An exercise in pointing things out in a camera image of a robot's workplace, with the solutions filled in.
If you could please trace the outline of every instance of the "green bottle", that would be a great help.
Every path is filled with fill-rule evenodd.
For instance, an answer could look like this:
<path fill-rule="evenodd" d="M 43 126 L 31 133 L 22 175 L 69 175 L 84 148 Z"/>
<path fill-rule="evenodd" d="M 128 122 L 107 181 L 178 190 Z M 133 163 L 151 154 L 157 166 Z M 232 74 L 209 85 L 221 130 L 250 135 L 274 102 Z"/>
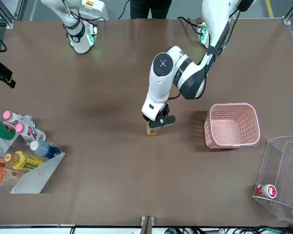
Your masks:
<path fill-rule="evenodd" d="M 15 136 L 15 130 L 8 125 L 0 122 L 0 137 L 6 140 L 12 140 Z"/>

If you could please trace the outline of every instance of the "red and white bottle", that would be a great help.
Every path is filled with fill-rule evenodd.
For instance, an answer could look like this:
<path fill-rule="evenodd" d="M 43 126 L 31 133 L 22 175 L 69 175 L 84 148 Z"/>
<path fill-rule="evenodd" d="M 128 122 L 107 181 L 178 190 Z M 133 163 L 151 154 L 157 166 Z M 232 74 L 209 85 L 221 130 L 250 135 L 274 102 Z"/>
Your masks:
<path fill-rule="evenodd" d="M 3 113 L 3 118 L 5 121 L 9 122 L 14 127 L 19 123 L 22 123 L 27 126 L 31 126 L 33 128 L 36 127 L 34 121 L 32 121 L 29 118 L 26 118 L 24 116 L 10 112 L 10 111 L 5 111 Z"/>
<path fill-rule="evenodd" d="M 37 128 L 33 128 L 28 125 L 24 125 L 19 123 L 15 127 L 15 131 L 21 134 L 24 138 L 28 140 L 46 140 L 46 135 L 42 131 L 38 130 Z"/>
<path fill-rule="evenodd" d="M 272 184 L 260 184 L 256 189 L 259 195 L 266 196 L 270 199 L 274 199 L 277 196 L 277 189 Z"/>

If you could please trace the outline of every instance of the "small yellow object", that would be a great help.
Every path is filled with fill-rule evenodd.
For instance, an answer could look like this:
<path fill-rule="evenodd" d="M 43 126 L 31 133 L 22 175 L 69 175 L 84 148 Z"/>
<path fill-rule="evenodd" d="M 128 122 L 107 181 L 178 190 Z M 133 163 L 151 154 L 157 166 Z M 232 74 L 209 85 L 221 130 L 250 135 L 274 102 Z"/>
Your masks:
<path fill-rule="evenodd" d="M 87 1 L 86 4 L 89 5 L 89 6 L 93 6 L 94 2 L 92 2 L 92 1 Z"/>
<path fill-rule="evenodd" d="M 146 132 L 149 136 L 155 136 L 156 135 L 156 130 L 151 130 L 149 127 L 148 127 L 148 123 L 146 124 Z"/>

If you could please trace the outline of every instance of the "pink bottle cap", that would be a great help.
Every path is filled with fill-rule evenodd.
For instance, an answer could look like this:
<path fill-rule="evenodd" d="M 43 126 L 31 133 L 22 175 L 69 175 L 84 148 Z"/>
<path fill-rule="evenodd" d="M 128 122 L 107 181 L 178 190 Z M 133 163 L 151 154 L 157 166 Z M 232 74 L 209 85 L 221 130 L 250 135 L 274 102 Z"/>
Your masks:
<path fill-rule="evenodd" d="M 10 120 L 10 119 L 12 118 L 12 112 L 10 112 L 10 111 L 5 111 L 5 112 L 3 113 L 3 118 L 4 118 L 5 120 Z"/>
<path fill-rule="evenodd" d="M 18 123 L 15 127 L 17 133 L 22 133 L 25 130 L 25 126 L 22 123 Z"/>

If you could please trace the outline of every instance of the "blue bottle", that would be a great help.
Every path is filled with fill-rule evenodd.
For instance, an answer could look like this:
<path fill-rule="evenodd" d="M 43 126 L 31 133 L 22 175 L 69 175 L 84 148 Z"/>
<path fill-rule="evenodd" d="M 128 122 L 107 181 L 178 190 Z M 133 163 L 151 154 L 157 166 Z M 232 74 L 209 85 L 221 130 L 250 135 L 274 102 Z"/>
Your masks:
<path fill-rule="evenodd" d="M 38 157 L 46 157 L 48 159 L 54 158 L 55 154 L 59 154 L 61 151 L 58 147 L 48 145 L 44 140 L 32 141 L 30 143 L 30 149 L 35 152 Z"/>

